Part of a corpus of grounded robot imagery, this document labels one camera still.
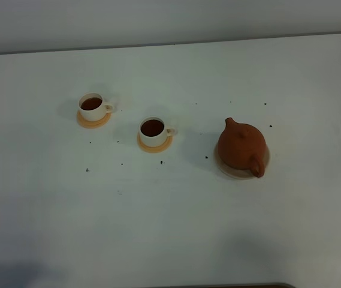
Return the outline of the brown clay teapot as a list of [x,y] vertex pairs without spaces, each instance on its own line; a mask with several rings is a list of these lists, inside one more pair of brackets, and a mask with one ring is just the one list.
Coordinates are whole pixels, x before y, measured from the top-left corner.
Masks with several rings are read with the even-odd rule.
[[256,127],[238,123],[233,118],[225,120],[225,129],[218,140],[218,155],[230,168],[263,177],[266,147],[265,138]]

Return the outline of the beige teapot saucer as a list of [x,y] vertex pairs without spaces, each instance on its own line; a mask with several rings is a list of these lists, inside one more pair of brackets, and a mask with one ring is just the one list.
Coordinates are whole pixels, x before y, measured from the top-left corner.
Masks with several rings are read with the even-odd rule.
[[[227,166],[219,157],[218,155],[218,144],[216,143],[215,148],[214,148],[214,159],[215,163],[218,166],[219,170],[229,176],[230,178],[234,179],[239,179],[239,180],[248,180],[248,179],[253,179],[256,178],[250,170],[238,170],[238,169],[233,169],[229,166]],[[265,154],[263,157],[263,161],[265,164],[265,172],[267,170],[268,164],[270,162],[270,150],[268,146],[266,146]]]

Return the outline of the orange coaster middle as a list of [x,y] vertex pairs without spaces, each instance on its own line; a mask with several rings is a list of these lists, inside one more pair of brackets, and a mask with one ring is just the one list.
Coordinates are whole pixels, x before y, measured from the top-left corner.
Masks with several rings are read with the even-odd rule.
[[160,153],[160,152],[165,151],[166,149],[168,149],[171,146],[172,142],[173,142],[173,136],[168,136],[163,144],[161,144],[159,146],[156,146],[156,147],[150,147],[150,146],[145,145],[141,141],[140,135],[137,134],[137,144],[138,144],[138,147],[142,151],[147,152],[147,153],[151,153],[151,154]]

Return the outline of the orange coaster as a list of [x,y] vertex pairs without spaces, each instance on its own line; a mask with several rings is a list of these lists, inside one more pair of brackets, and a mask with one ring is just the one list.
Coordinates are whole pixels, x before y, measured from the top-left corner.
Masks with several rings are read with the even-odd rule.
[[111,113],[107,113],[102,119],[98,121],[88,121],[84,117],[82,117],[80,111],[78,110],[76,117],[77,117],[77,123],[81,127],[87,128],[87,129],[94,129],[94,128],[99,128],[105,125],[111,118],[111,115],[112,115]]
[[140,135],[137,134],[137,144],[138,144],[138,147],[142,151],[147,152],[147,153],[151,153],[151,154],[160,153],[160,152],[165,151],[166,149],[168,149],[171,146],[172,142],[173,142],[173,136],[168,136],[163,144],[161,144],[159,146],[156,146],[156,147],[150,147],[150,146],[145,145],[141,141]]

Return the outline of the white teacup middle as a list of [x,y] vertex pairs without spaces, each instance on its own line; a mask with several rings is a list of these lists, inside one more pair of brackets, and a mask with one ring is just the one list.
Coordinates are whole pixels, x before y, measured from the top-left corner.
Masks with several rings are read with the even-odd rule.
[[166,125],[158,117],[147,117],[140,123],[138,134],[145,146],[154,148],[163,145],[169,137],[175,136],[177,129]]

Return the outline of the white teacup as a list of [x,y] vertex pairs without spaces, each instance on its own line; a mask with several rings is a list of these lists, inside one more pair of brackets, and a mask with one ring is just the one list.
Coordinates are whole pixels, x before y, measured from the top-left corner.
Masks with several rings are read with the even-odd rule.
[[102,120],[105,116],[114,112],[114,105],[97,93],[87,93],[79,99],[79,112],[81,116],[90,122]]
[[140,123],[138,134],[145,146],[154,148],[163,145],[169,137],[175,136],[177,129],[166,125],[158,117],[147,117]]

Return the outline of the orange coaster far left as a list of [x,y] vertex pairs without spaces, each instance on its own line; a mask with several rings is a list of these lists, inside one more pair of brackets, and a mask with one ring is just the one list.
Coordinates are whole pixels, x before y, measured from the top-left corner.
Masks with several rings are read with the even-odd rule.
[[88,121],[84,117],[82,117],[80,111],[78,110],[76,117],[77,117],[77,123],[81,127],[87,128],[87,129],[94,129],[94,128],[99,128],[105,125],[111,118],[111,115],[112,115],[111,113],[107,113],[102,119],[98,121]]

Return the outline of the white teacup far left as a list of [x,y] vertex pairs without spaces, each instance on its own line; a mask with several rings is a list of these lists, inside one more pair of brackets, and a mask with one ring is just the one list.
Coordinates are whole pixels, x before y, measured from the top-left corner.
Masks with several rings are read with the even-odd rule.
[[105,116],[114,112],[114,105],[97,93],[87,93],[79,99],[79,112],[81,116],[90,122],[102,120]]

